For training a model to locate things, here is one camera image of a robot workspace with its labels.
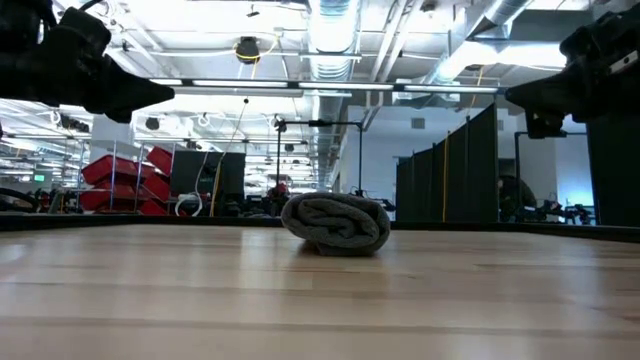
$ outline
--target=red crate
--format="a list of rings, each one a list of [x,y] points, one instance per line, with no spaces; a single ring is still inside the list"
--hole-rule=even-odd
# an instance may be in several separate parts
[[[111,181],[113,156],[105,155],[82,169],[87,184],[95,185],[102,181]],[[116,181],[118,183],[136,181],[138,169],[133,161],[116,157]]]
[[[143,184],[143,187],[158,200],[162,202],[169,201],[169,195],[171,193],[171,187],[169,186],[169,177],[162,174],[154,173],[149,176]]]
[[[100,192],[85,192],[80,195],[80,205],[84,210],[95,211],[109,208],[111,202],[111,183],[103,181],[94,186],[94,190],[106,190]],[[151,194],[143,188],[140,188],[138,194],[138,203],[147,201]],[[115,184],[113,204],[114,209],[133,211],[136,198],[135,186]]]
[[[137,171],[138,163],[133,163],[133,165],[136,167],[136,171]],[[142,164],[142,172],[140,173],[141,181],[142,179],[146,179],[149,176],[153,175],[153,173],[155,173],[155,168],[153,166]]]
[[[147,155],[147,160],[160,169],[163,174],[171,175],[173,156],[170,152],[156,146]]]

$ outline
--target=black partition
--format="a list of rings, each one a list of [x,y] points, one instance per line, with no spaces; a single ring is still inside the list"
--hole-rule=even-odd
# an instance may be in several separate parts
[[[460,127],[447,139],[447,222],[468,221],[467,214],[467,134],[468,124]]]
[[[401,161],[396,182],[396,220],[496,222],[497,131],[494,104],[431,149]]]
[[[492,104],[469,127],[467,220],[498,221],[498,109]]]
[[[445,143],[441,142],[433,147],[433,167],[431,176],[431,220],[443,221],[442,208],[444,204],[444,161]]]
[[[415,202],[415,221],[432,221],[431,218],[431,171],[432,151],[425,150],[413,157],[413,200]]]
[[[587,124],[593,199],[598,225],[640,226],[640,150],[637,116],[610,116]]]
[[[400,159],[396,169],[396,221],[413,221],[411,159]]]

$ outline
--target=ceiling light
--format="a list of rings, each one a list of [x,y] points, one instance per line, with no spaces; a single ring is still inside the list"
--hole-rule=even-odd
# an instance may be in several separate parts
[[[428,92],[450,94],[497,94],[497,87],[488,86],[447,86],[447,85],[405,85],[405,92]]]
[[[89,140],[91,135],[25,135],[25,134],[7,134],[7,138],[13,139],[32,139],[32,140]]]
[[[302,59],[329,59],[329,60],[333,60],[333,59],[337,59],[339,58],[340,60],[358,60],[360,61],[362,59],[362,55],[358,55],[358,54],[343,54],[343,53],[335,53],[335,54],[312,54],[312,53],[303,53],[299,55],[300,58]]]
[[[310,90],[310,91],[305,91],[304,96],[350,98],[353,95],[350,92],[326,92],[326,91]]]
[[[182,85],[182,80],[180,79],[151,79],[152,82],[159,85],[167,85],[167,86],[180,86]]]
[[[56,164],[56,163],[39,163],[39,166],[46,166],[46,167],[55,167],[55,168],[61,168],[62,164]]]
[[[33,175],[33,171],[25,171],[25,170],[0,170],[0,175]]]
[[[332,82],[301,82],[301,89],[326,89],[326,90],[393,90],[394,84],[372,83],[332,83]]]
[[[235,80],[193,80],[195,86],[245,87],[245,88],[286,88],[284,81],[235,81]]]

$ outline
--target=wooden table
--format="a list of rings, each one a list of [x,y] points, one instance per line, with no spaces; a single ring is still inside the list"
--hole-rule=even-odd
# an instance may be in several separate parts
[[[0,233],[0,359],[640,359],[640,245],[282,229]]]

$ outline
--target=gray towel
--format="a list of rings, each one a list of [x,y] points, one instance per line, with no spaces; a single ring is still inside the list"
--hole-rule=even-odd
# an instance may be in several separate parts
[[[282,223],[327,256],[372,255],[390,231],[389,216],[377,202],[332,193],[292,198],[282,209]]]

